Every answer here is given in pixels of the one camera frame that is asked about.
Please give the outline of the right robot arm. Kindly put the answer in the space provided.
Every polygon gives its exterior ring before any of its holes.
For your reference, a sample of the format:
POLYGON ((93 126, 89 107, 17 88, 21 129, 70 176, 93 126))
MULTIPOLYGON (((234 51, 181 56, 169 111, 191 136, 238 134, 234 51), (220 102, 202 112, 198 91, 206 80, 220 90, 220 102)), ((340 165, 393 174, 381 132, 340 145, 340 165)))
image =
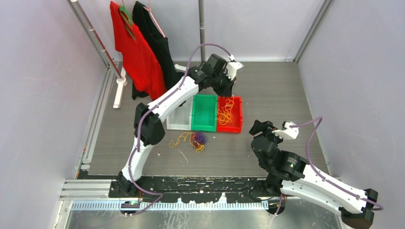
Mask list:
POLYGON ((280 196, 281 200, 287 196, 304 199, 340 216, 353 229, 369 229, 374 211, 381 210, 377 191, 349 186, 322 172, 310 159, 308 145, 306 157, 279 149, 283 141, 298 137, 300 127, 285 121, 279 129, 270 121, 255 120, 249 130, 253 136, 251 149, 259 166, 267 172, 259 190, 280 196))

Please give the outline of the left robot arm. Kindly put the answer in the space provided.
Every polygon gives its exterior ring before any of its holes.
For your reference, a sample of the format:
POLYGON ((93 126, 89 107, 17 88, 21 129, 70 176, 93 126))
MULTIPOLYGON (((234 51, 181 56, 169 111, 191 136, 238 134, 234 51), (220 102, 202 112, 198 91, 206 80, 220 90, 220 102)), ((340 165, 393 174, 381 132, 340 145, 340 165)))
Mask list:
POLYGON ((212 88, 221 97, 232 95, 237 71, 243 68, 233 55, 226 60, 217 54, 199 66, 183 67, 184 75, 171 89, 149 104, 139 103, 134 118, 134 144, 126 165, 119 172, 117 182, 128 197, 139 191, 143 167, 155 145, 165 136, 163 122, 187 99, 206 88, 212 88))

